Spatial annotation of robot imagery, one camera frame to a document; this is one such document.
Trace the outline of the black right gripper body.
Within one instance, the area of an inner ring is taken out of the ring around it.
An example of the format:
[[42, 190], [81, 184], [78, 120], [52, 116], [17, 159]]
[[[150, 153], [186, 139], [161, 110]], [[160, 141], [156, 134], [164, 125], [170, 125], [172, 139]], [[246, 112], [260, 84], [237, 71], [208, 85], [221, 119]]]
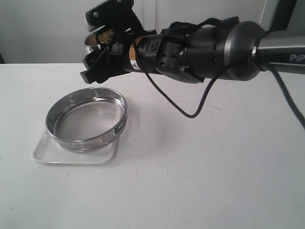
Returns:
[[105, 25], [114, 40], [104, 55], [104, 78], [130, 72], [162, 74], [185, 83], [202, 83], [186, 65], [187, 36], [181, 23], [162, 33], [145, 31], [132, 11], [132, 0], [108, 0], [104, 3]]

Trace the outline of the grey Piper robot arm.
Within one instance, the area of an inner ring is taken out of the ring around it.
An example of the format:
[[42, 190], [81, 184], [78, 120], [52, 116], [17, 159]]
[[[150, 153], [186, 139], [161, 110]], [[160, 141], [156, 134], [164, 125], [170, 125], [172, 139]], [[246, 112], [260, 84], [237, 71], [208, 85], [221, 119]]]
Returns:
[[200, 24], [174, 22], [160, 33], [146, 31], [132, 0], [107, 0], [84, 15], [90, 35], [83, 59], [86, 83], [103, 83], [131, 72], [202, 83], [217, 73], [223, 80], [248, 81], [268, 63], [280, 72], [305, 72], [305, 34], [265, 31], [238, 17], [209, 18]]

